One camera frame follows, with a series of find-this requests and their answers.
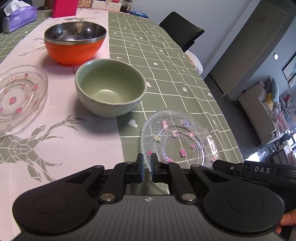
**gray ribbed surface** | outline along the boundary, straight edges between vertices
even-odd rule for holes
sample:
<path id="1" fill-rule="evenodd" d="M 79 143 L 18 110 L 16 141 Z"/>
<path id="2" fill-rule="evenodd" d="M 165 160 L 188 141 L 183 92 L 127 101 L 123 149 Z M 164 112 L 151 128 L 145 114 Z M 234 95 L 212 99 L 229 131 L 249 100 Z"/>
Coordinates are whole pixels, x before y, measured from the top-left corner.
<path id="1" fill-rule="evenodd" d="M 275 233 L 260 237 L 235 237 L 217 230 L 203 218 L 197 207 L 184 205 L 174 196 L 125 195 L 116 204 L 101 206 L 84 227 L 55 237 L 23 233 L 16 241 L 188 241 L 188 240 L 281 240 Z"/>

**orange bowl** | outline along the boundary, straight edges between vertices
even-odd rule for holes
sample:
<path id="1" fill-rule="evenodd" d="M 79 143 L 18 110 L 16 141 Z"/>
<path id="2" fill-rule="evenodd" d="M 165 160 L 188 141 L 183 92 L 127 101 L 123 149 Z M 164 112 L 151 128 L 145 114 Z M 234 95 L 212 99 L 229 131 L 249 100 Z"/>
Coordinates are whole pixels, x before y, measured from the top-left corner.
<path id="1" fill-rule="evenodd" d="M 77 66 L 90 60 L 101 48 L 107 30 L 91 22 L 56 24 L 44 33 L 48 54 L 61 65 Z"/>

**silver screw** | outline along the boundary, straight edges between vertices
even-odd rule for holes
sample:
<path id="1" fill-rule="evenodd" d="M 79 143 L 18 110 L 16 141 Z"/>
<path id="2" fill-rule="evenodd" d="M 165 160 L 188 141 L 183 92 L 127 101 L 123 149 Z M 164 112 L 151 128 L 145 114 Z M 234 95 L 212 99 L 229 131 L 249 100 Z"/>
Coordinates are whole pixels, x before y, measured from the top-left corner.
<path id="1" fill-rule="evenodd" d="M 104 201 L 112 201 L 115 196 L 112 193 L 104 193 L 101 195 L 101 199 Z"/>
<path id="2" fill-rule="evenodd" d="M 191 201 L 194 201 L 196 199 L 196 196 L 194 194 L 192 194 L 192 193 L 185 193 L 185 194 L 182 195 L 181 198 L 183 200 L 185 200 L 185 201 L 191 202 Z"/>

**white container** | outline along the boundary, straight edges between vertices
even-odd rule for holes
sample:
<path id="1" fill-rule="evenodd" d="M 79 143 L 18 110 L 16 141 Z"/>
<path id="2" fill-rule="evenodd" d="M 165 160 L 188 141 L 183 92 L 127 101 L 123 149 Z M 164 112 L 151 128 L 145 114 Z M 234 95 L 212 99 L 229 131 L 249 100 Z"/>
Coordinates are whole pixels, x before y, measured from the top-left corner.
<path id="1" fill-rule="evenodd" d="M 91 3 L 91 8 L 105 9 L 106 5 L 107 5 L 106 1 L 93 0 Z"/>
<path id="2" fill-rule="evenodd" d="M 120 8 L 121 8 L 121 3 L 108 2 L 105 9 L 109 11 L 119 12 Z"/>

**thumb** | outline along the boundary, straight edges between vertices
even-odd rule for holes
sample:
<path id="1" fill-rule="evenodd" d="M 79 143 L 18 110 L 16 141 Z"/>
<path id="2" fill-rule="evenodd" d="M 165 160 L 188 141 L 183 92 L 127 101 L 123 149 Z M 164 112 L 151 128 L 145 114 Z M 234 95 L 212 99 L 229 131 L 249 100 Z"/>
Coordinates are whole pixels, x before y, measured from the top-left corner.
<path id="1" fill-rule="evenodd" d="M 285 213 L 281 218 L 280 225 L 282 226 L 289 226 L 296 224 L 296 209 Z"/>

